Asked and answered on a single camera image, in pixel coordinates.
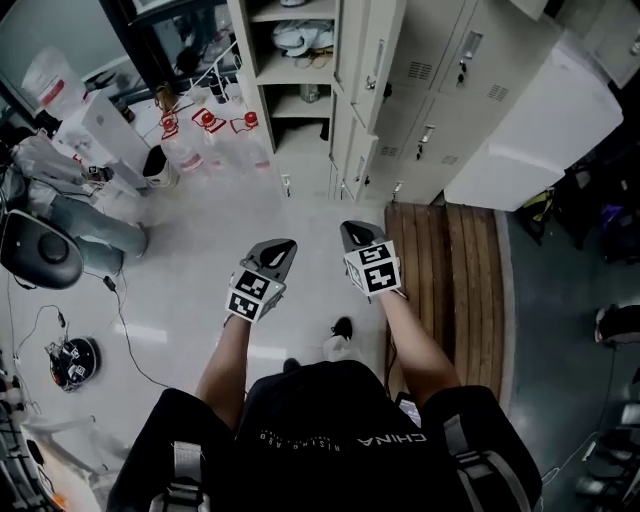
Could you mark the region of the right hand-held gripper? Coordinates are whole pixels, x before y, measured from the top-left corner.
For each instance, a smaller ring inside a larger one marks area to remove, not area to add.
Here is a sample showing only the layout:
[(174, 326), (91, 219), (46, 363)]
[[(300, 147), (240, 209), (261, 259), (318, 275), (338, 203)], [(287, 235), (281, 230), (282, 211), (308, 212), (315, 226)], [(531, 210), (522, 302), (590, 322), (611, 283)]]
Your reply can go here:
[[(401, 287), (394, 243), (386, 241), (379, 226), (363, 221), (344, 221), (340, 225), (340, 236), (348, 276), (367, 298)], [(368, 247), (356, 250), (357, 246)]]

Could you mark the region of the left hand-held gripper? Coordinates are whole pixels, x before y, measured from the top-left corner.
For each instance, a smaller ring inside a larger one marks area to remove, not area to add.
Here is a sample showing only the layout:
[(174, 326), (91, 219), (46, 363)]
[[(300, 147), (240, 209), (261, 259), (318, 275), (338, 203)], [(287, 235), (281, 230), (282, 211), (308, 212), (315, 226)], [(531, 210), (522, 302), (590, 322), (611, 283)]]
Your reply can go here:
[[(256, 323), (274, 309), (286, 290), (283, 282), (297, 249), (298, 245), (292, 239), (270, 239), (254, 245), (232, 275), (226, 311)], [(262, 269), (270, 272), (271, 279), (256, 272)]]

